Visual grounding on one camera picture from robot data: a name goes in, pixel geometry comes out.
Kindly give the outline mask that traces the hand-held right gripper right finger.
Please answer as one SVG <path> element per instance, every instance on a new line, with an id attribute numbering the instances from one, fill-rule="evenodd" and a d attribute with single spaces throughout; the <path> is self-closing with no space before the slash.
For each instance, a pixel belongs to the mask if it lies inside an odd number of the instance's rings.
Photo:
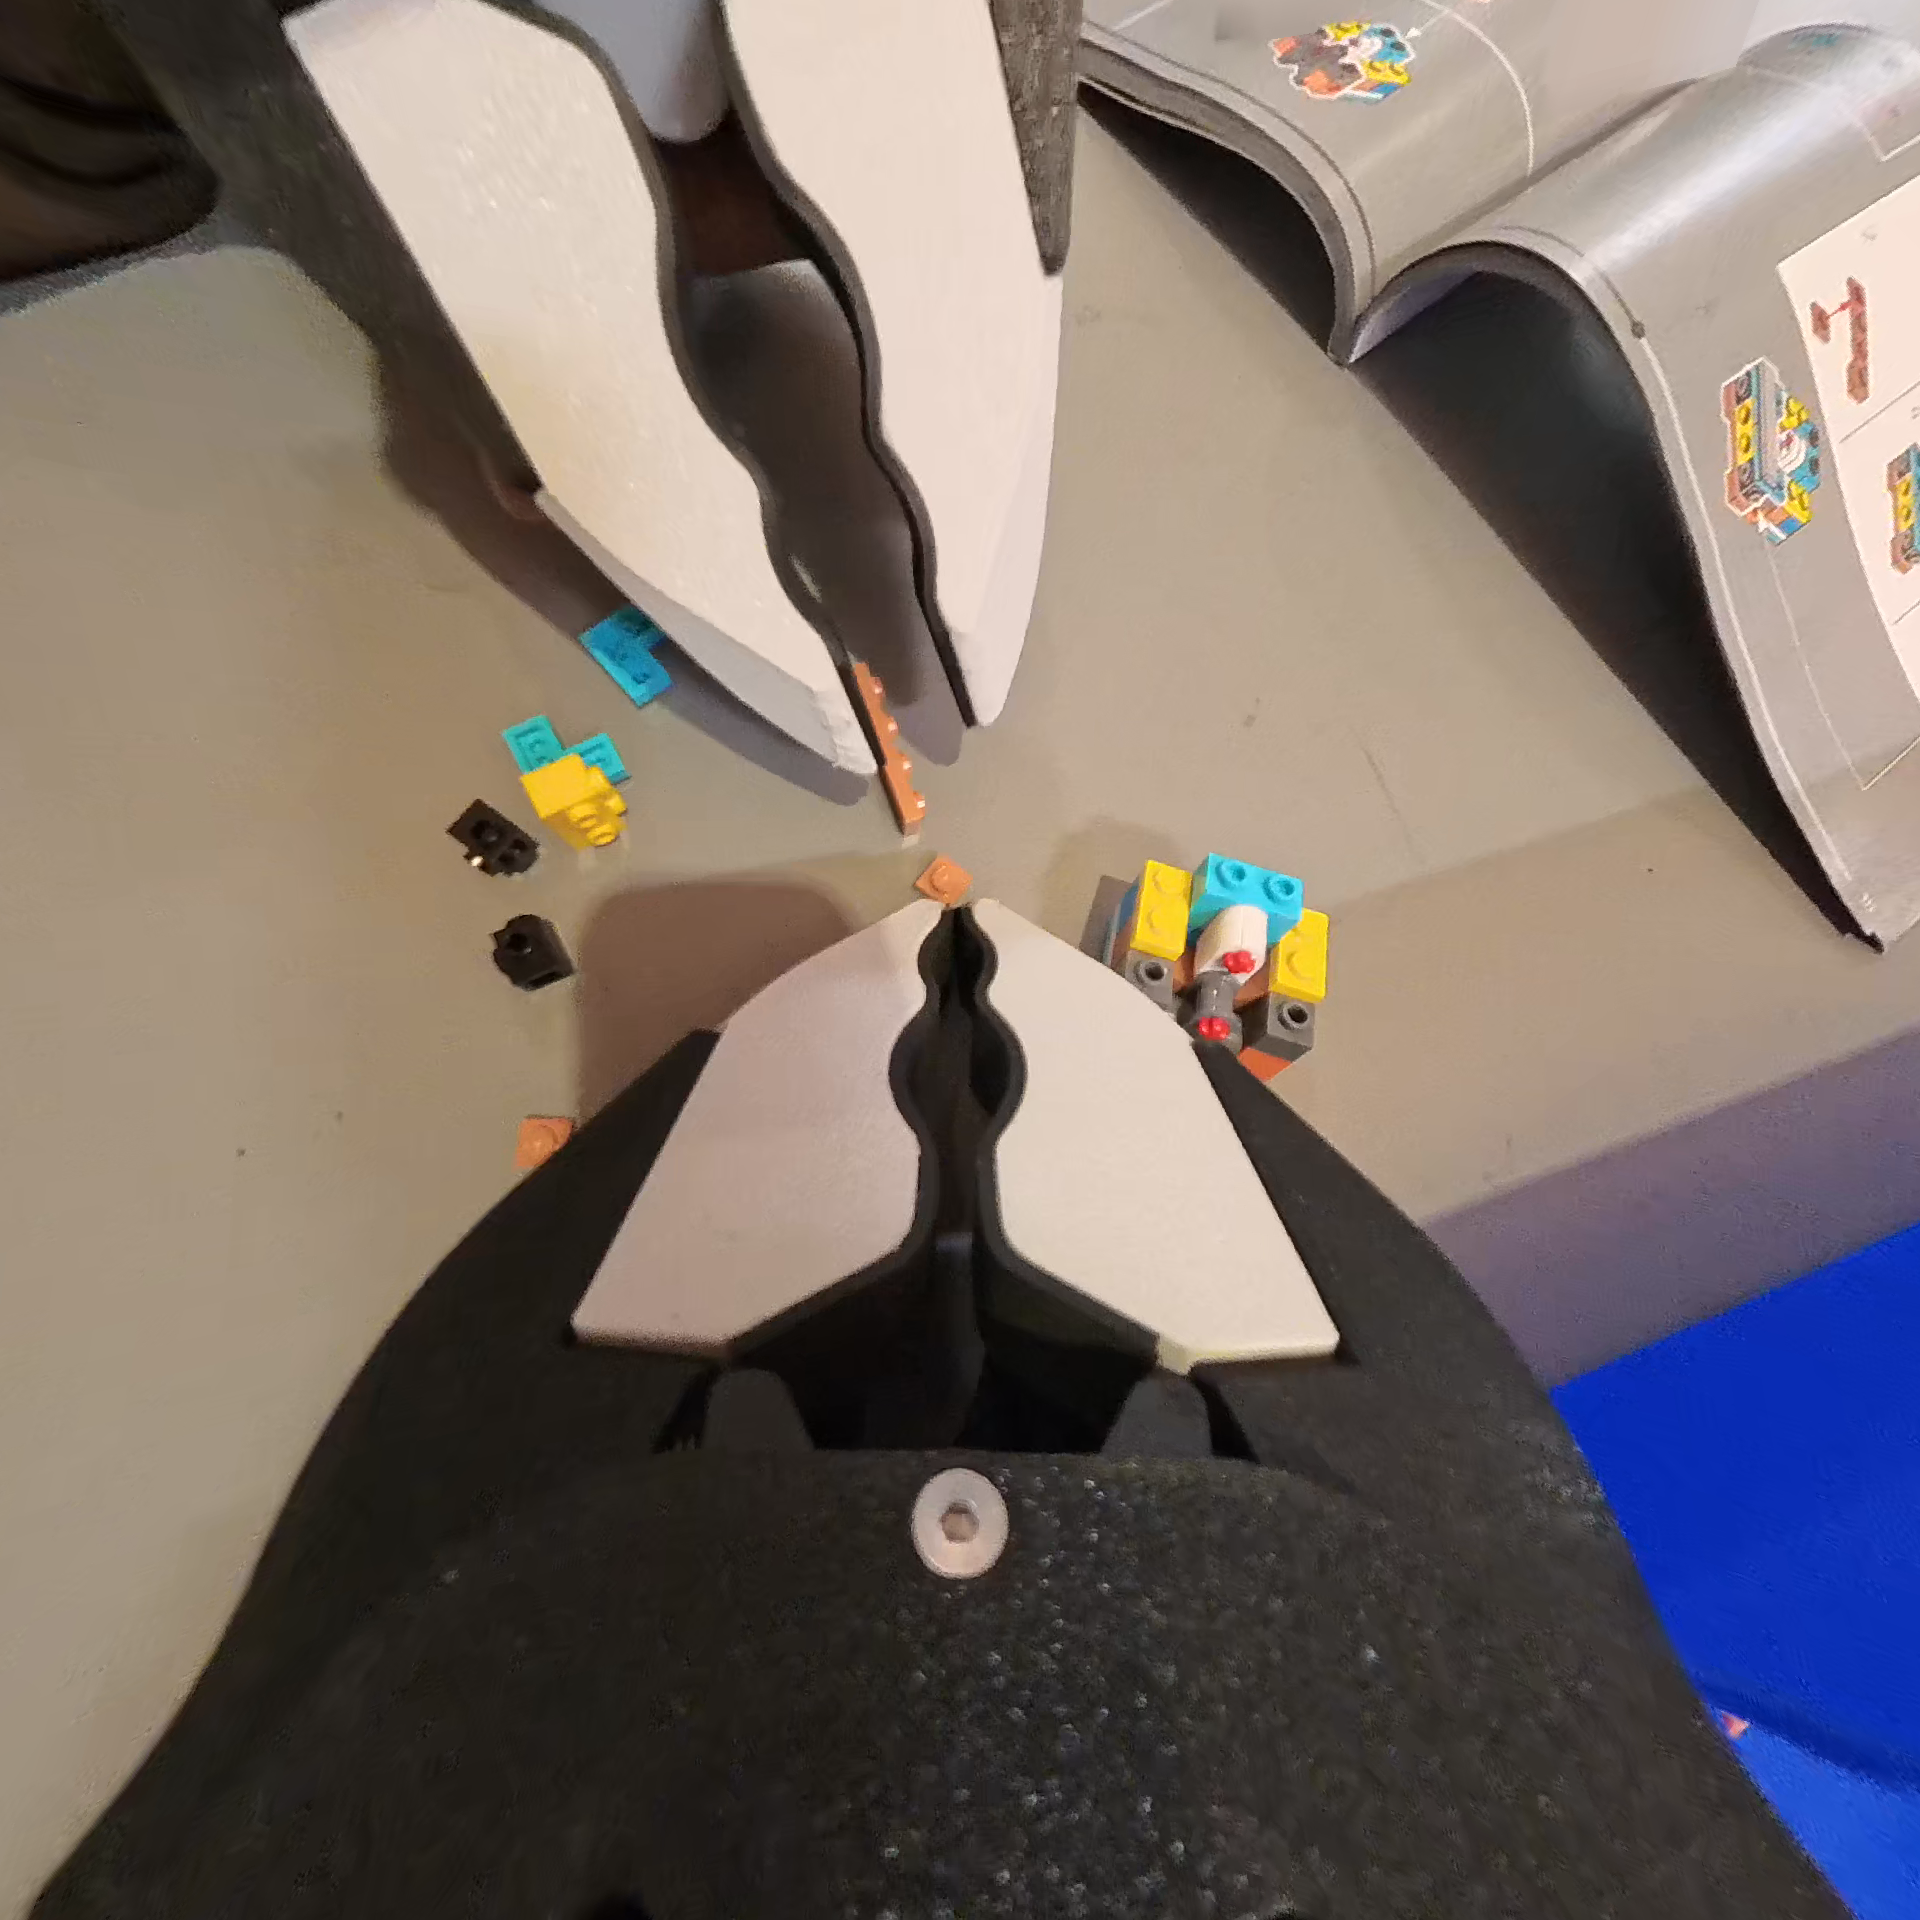
<path id="1" fill-rule="evenodd" d="M 1337 1326 L 1199 1048 L 1141 989 L 1003 903 L 973 910 L 1019 1056 L 993 1146 L 1015 1256 L 1141 1333 L 1172 1373 L 1323 1359 Z"/>

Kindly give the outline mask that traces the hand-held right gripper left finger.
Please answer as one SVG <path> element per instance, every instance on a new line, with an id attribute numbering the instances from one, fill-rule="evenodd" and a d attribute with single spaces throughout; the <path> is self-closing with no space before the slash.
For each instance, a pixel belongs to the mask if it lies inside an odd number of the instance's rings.
<path id="1" fill-rule="evenodd" d="M 581 1342 L 716 1359 L 907 1245 L 943 921 L 909 903 L 724 1022 L 571 1313 Z"/>

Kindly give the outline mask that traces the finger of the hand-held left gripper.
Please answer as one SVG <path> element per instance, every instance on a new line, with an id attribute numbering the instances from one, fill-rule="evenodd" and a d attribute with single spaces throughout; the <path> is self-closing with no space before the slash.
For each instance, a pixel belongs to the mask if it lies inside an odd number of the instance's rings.
<path id="1" fill-rule="evenodd" d="M 691 383 L 673 231 L 604 65 L 481 2 L 313 5 L 283 31 L 542 511 L 766 725 L 876 775 L 836 646 L 771 553 L 757 470 Z"/>
<path id="2" fill-rule="evenodd" d="M 1041 585 L 1065 305 L 993 9 L 729 2 L 722 17 L 754 150 L 850 304 L 929 630 L 966 720 L 990 726 Z"/>

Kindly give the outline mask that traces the multicoloured toy brick assembly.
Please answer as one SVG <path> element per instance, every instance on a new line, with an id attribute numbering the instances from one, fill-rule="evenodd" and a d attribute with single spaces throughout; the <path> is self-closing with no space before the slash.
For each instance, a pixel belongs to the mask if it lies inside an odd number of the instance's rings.
<path id="1" fill-rule="evenodd" d="M 1313 1056 L 1327 1001 L 1327 911 L 1255 860 L 1150 857 L 1097 881 L 1083 951 L 1165 1012 L 1190 1041 L 1230 1052 L 1271 1087 Z"/>

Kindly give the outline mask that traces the long orange toy plate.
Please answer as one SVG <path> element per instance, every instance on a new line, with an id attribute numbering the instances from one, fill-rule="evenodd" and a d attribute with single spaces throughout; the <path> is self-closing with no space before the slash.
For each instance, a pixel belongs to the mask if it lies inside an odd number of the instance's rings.
<path id="1" fill-rule="evenodd" d="M 929 809 L 919 788 L 916 764 L 905 748 L 899 720 L 874 668 L 854 658 L 847 663 L 847 674 L 854 689 L 857 712 L 876 757 L 881 791 L 893 814 L 902 840 L 914 842 L 922 836 Z"/>

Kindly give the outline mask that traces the blue plastic bin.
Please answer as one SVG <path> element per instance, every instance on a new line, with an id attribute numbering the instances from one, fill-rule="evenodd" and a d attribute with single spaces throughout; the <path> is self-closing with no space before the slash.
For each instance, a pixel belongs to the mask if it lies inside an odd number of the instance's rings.
<path id="1" fill-rule="evenodd" d="M 1551 1398 L 1735 1757 L 1853 1914 L 1917 1914 L 1917 1229 Z"/>

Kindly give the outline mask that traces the grey desk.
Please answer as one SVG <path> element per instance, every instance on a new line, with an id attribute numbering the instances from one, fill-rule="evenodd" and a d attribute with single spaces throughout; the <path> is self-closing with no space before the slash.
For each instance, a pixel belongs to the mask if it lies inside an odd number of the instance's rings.
<path id="1" fill-rule="evenodd" d="M 1036 623 L 995 726 L 893 692 L 914 842 L 687 665 L 623 704 L 610 589 L 277 255 L 4 310 L 4 1914 L 519 1119 L 932 857 L 1070 941 L 1146 857 L 1298 872 L 1332 1001 L 1278 1090 L 1546 1376 L 1915 1221 L 1915 937 L 1815 901 L 1599 343 L 1471 279 L 1339 368 L 1327 281 L 1253 167 L 1089 103 Z M 540 825 L 537 712 L 626 761 L 610 847 Z M 495 972 L 515 914 L 573 978 Z"/>

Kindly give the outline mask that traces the teal L-shaped plate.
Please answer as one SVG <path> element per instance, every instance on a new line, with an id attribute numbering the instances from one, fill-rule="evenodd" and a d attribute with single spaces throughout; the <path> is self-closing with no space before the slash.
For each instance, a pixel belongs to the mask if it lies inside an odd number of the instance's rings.
<path id="1" fill-rule="evenodd" d="M 621 694 L 638 709 L 673 689 L 675 680 L 659 658 L 665 640 L 659 623 L 633 606 L 598 617 L 581 633 L 588 658 L 594 661 Z"/>
<path id="2" fill-rule="evenodd" d="M 630 780 L 630 770 L 607 730 L 591 734 L 581 741 L 564 741 L 551 720 L 537 712 L 515 726 L 505 726 L 501 736 L 513 753 L 516 773 L 523 777 L 555 761 L 581 758 L 582 765 L 594 767 L 615 785 Z"/>

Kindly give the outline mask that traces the yellow toy brick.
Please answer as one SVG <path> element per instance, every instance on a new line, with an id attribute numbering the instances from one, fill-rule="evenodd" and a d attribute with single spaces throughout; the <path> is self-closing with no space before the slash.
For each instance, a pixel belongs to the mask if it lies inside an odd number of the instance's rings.
<path id="1" fill-rule="evenodd" d="M 629 805 L 617 783 L 578 752 L 522 773 L 519 783 L 540 825 L 567 847 L 610 847 L 626 829 Z"/>

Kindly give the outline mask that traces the grey instruction booklet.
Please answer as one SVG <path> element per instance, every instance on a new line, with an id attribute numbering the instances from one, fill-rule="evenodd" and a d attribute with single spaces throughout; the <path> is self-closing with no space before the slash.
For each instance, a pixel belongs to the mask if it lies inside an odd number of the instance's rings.
<path id="1" fill-rule="evenodd" d="M 1915 13 L 1089 5 L 1082 71 L 1302 205 L 1341 364 L 1476 271 L 1595 317 L 1775 788 L 1915 929 Z"/>

